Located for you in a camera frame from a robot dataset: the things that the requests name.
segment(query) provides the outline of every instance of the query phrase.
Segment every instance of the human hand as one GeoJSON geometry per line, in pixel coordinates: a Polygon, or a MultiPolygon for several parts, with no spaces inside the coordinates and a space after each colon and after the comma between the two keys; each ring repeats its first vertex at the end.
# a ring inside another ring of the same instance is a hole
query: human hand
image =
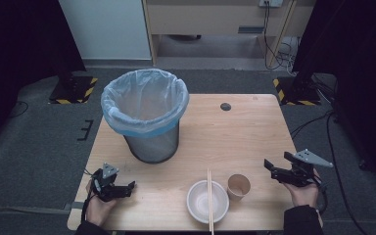
{"type": "MultiPolygon", "coordinates": [[[[316,169],[313,170],[316,176],[319,176],[316,169]]],[[[285,187],[289,190],[292,196],[292,202],[295,207],[309,205],[315,208],[316,201],[319,193],[319,189],[316,184],[311,183],[305,187],[296,187],[292,184],[283,183],[285,187]]]]}
{"type": "MultiPolygon", "coordinates": [[[[87,186],[85,187],[87,193],[89,192],[91,187],[91,180],[88,182],[87,186]]],[[[91,200],[88,203],[87,211],[86,211],[86,220],[91,222],[97,226],[102,226],[105,221],[108,219],[110,211],[115,207],[118,203],[118,199],[112,199],[111,201],[104,202],[98,196],[93,196],[94,193],[91,192],[91,200]]]]}

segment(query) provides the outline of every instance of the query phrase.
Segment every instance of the chopstick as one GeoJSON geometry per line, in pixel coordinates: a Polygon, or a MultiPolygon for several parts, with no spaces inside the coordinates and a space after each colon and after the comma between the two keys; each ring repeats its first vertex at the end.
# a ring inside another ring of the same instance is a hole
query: chopstick
{"type": "Polygon", "coordinates": [[[210,224],[210,232],[213,235],[213,219],[212,219],[212,172],[208,168],[208,175],[207,175],[207,187],[209,189],[209,224],[210,224]]]}

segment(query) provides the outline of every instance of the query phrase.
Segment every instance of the black and yellow tape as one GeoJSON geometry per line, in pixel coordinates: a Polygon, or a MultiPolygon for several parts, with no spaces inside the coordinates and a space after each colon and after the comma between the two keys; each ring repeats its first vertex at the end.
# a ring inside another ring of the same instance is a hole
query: black and yellow tape
{"type": "Polygon", "coordinates": [[[97,78],[92,77],[92,79],[89,81],[88,85],[86,86],[85,90],[82,92],[82,97],[79,97],[78,99],[56,99],[51,101],[51,104],[82,104],[87,103],[88,99],[90,98],[91,93],[93,92],[94,86],[96,85],[97,78]]]}
{"type": "Polygon", "coordinates": [[[307,106],[320,105],[320,102],[305,101],[305,100],[294,101],[294,102],[287,101],[285,99],[285,93],[282,90],[279,80],[273,79],[273,83],[274,83],[274,86],[276,87],[276,91],[279,96],[279,101],[282,105],[307,105],[307,106]]]}

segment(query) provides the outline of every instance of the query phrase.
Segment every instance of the black sleeve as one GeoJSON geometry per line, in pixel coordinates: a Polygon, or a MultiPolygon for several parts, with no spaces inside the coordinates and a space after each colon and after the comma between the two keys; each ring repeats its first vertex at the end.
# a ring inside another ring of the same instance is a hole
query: black sleeve
{"type": "Polygon", "coordinates": [[[310,206],[300,206],[285,211],[284,235],[321,235],[318,213],[310,206]]]}
{"type": "Polygon", "coordinates": [[[78,226],[75,235],[109,235],[109,233],[91,222],[83,221],[78,226]]]}

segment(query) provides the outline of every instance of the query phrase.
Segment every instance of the black curtain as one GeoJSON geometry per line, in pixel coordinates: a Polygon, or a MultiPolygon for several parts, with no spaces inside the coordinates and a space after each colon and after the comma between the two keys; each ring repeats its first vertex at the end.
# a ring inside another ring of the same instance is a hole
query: black curtain
{"type": "Polygon", "coordinates": [[[19,90],[39,79],[85,71],[57,0],[0,0],[0,127],[19,90]]]}
{"type": "Polygon", "coordinates": [[[305,63],[312,63],[309,74],[337,77],[333,106],[339,122],[367,166],[376,170],[376,1],[318,0],[294,71],[305,63]]]}

